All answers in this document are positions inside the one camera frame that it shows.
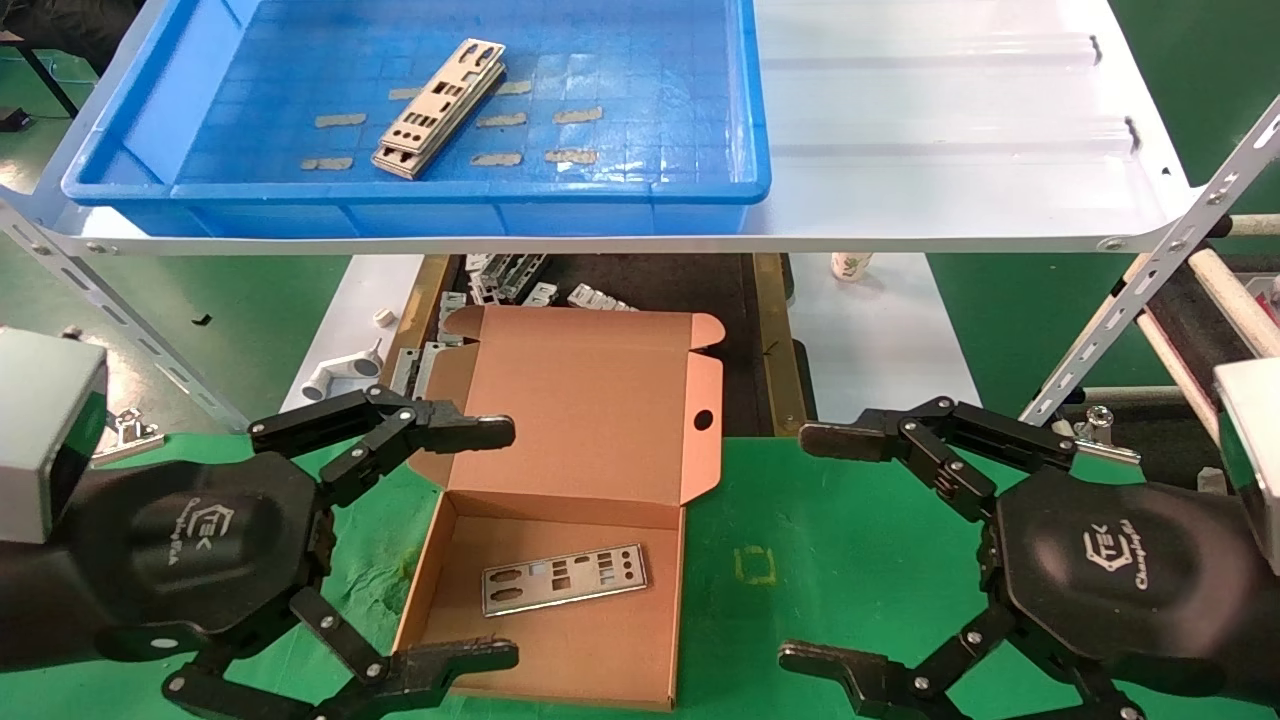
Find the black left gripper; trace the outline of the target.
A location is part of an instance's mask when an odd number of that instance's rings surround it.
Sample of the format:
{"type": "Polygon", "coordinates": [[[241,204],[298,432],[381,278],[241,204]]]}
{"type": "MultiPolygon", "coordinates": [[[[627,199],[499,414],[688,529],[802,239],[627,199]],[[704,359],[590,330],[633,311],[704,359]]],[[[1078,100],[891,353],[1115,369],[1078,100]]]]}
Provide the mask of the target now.
{"type": "Polygon", "coordinates": [[[329,506],[352,505],[417,452],[499,450],[515,437],[509,416],[371,386],[253,421],[259,455],[238,462],[90,471],[46,542],[3,543],[1,667],[196,652],[163,696],[201,719],[435,708],[460,676],[516,667],[518,646],[489,635],[380,655],[316,589],[337,542],[329,506]],[[287,459],[343,442],[317,483],[287,459]],[[310,703],[227,679],[298,625],[348,673],[334,696],[310,703]]]}

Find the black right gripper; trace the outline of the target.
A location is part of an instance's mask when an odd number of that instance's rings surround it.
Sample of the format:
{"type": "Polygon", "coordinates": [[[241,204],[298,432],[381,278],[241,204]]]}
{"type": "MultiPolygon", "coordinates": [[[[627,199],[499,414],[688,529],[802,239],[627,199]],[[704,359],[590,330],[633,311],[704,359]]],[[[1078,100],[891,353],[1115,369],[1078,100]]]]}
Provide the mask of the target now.
{"type": "Polygon", "coordinates": [[[950,689],[1005,642],[1080,696],[1038,719],[1146,717],[1110,678],[1184,697],[1277,698],[1277,577],[1238,498],[1082,480],[1065,473],[1074,439],[946,396],[809,421],[797,441],[814,457],[900,462],[960,518],[992,519],[987,588],[1000,603],[919,666],[782,643],[783,670],[836,682],[856,716],[964,719],[950,689]],[[1037,473],[997,497],[963,452],[1037,473]]]}

